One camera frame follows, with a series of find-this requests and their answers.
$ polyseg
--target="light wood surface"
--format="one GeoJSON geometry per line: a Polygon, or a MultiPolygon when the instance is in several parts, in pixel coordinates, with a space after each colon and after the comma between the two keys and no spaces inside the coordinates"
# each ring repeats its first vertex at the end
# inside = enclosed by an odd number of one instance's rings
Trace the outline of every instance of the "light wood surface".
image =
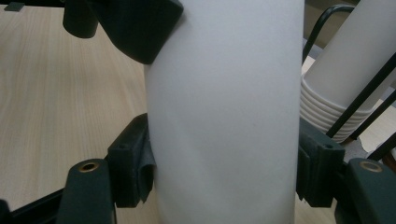
{"type": "MultiPolygon", "coordinates": [[[[17,13],[4,7],[0,198],[14,210],[62,188],[77,162],[103,158],[126,124],[147,109],[143,66],[120,53],[100,27],[94,38],[78,39],[62,27],[62,8],[25,7],[17,13]]],[[[117,215],[119,223],[159,223],[155,192],[145,204],[118,209],[117,215]]],[[[335,223],[332,208],[310,208],[299,200],[295,220],[335,223]]]]}

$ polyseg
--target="white cylinder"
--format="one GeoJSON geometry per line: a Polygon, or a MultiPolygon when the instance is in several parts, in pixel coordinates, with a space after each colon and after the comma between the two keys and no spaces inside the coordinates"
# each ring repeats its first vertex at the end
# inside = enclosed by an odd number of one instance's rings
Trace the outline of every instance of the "white cylinder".
{"type": "MultiPolygon", "coordinates": [[[[329,130],[396,51],[395,22],[395,0],[359,2],[303,76],[303,118],[323,132],[329,130]]],[[[359,127],[395,78],[396,71],[365,101],[334,140],[344,141],[359,127]]]]}
{"type": "Polygon", "coordinates": [[[145,68],[160,223],[293,223],[304,1],[182,4],[145,68]]]}

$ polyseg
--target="wooden table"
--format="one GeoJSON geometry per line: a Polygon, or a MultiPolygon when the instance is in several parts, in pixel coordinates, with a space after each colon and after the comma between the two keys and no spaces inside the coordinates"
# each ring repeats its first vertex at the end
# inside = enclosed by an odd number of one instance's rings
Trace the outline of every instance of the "wooden table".
{"type": "MultiPolygon", "coordinates": [[[[145,113],[143,66],[99,27],[78,39],[62,8],[0,6],[0,198],[11,210],[64,186],[79,161],[103,158],[135,116],[145,113]]],[[[331,208],[296,201],[296,223],[335,223],[331,208]]],[[[155,192],[119,223],[158,224],[155,192]]]]}

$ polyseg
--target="stack of paper cups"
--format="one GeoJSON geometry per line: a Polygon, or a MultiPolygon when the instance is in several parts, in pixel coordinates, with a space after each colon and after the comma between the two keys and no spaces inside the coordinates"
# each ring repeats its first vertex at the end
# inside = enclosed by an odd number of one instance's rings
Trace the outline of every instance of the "stack of paper cups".
{"type": "MultiPolygon", "coordinates": [[[[301,117],[327,132],[396,51],[396,1],[361,0],[303,75],[301,117]]],[[[370,115],[396,71],[333,138],[343,142],[370,115]]]]}
{"type": "Polygon", "coordinates": [[[293,223],[304,1],[182,4],[146,67],[160,223],[293,223]]]}

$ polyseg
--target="wood grain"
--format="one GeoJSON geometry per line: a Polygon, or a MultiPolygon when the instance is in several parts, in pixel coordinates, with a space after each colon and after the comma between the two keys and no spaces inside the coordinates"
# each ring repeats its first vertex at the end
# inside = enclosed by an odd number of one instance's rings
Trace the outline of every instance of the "wood grain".
{"type": "MultiPolygon", "coordinates": [[[[62,188],[77,162],[103,158],[126,124],[147,109],[143,66],[120,53],[101,27],[94,38],[78,39],[62,27],[62,8],[15,13],[4,7],[0,198],[14,210],[62,188]]],[[[379,130],[375,135],[383,135],[379,130]]],[[[155,192],[145,204],[118,209],[117,215],[119,223],[159,223],[155,192]]],[[[335,223],[333,208],[314,209],[298,200],[295,220],[335,223]]]]}

